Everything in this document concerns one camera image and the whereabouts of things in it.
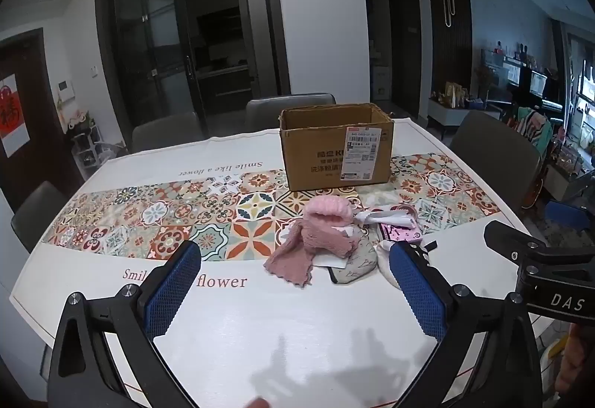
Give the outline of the person's right hand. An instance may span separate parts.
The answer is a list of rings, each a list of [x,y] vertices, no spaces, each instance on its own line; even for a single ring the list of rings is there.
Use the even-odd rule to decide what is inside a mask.
[[[584,361],[591,351],[594,351],[594,327],[581,327],[573,323],[555,382],[559,394],[565,394],[570,390],[583,371]]]

